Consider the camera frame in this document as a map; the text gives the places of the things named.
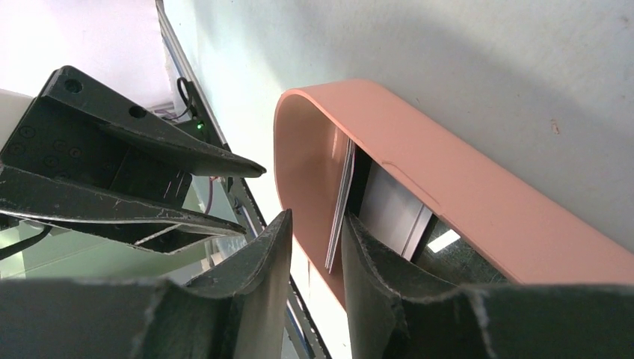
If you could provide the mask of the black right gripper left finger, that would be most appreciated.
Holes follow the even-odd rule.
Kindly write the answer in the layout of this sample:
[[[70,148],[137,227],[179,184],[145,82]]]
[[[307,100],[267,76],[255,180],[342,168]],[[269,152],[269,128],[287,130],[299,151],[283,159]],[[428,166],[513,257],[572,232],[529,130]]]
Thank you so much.
[[[263,283],[291,210],[184,285],[162,278],[1,282],[3,358],[278,358],[283,320]]]

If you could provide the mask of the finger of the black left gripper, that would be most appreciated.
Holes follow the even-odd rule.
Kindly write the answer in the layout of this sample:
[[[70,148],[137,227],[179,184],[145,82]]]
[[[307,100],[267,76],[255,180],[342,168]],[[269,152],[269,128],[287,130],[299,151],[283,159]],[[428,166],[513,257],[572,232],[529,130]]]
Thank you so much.
[[[100,132],[193,175],[257,178],[266,172],[260,164],[196,139],[148,111],[133,116],[132,109],[139,105],[72,66],[53,71],[40,97],[78,114]]]
[[[222,218],[8,165],[1,167],[1,213],[160,254],[246,232]]]

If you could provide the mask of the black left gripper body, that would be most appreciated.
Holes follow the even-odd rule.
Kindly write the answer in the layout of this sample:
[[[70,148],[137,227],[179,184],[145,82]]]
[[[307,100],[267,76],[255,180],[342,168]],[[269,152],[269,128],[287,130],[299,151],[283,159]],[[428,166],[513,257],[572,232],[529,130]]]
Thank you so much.
[[[191,184],[191,175],[102,132],[86,114],[39,97],[9,137],[1,162],[171,206],[185,202]]]

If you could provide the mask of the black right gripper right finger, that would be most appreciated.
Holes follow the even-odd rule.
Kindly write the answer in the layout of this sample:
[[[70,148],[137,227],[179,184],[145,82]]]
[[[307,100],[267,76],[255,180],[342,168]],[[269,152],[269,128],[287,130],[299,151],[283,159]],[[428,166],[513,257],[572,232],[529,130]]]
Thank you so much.
[[[454,285],[353,215],[342,272],[354,358],[631,358],[628,285]]]

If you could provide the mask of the pink oval plastic tray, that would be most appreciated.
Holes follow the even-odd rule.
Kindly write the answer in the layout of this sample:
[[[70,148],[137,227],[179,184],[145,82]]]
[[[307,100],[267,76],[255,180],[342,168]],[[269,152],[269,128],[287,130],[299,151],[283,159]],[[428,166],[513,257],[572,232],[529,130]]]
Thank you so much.
[[[353,141],[511,281],[633,283],[633,255],[376,82],[285,91],[274,113],[274,178],[293,233],[336,300],[325,268]]]

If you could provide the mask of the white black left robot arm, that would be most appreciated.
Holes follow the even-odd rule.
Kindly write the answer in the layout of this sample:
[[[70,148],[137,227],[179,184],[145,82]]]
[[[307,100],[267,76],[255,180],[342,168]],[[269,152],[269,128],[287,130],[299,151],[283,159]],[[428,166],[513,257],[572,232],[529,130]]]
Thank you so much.
[[[175,254],[246,232],[185,208],[193,178],[264,173],[211,142],[199,118],[170,123],[75,67],[34,97],[1,92],[2,229],[31,222]]]

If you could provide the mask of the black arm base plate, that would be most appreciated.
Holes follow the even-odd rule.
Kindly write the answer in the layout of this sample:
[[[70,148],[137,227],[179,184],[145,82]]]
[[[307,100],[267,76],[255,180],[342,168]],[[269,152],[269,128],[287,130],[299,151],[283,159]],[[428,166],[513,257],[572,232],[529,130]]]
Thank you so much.
[[[246,225],[250,233],[249,242],[263,234],[267,222],[244,179],[230,177],[223,184],[227,199],[240,224]],[[270,245],[266,259],[266,276],[263,283],[266,293],[261,297],[268,302],[264,309],[276,309],[276,317],[283,320],[281,358],[330,358],[330,352],[317,329],[307,302],[304,300],[290,273],[292,258],[290,232],[282,226],[273,227],[280,240]]]

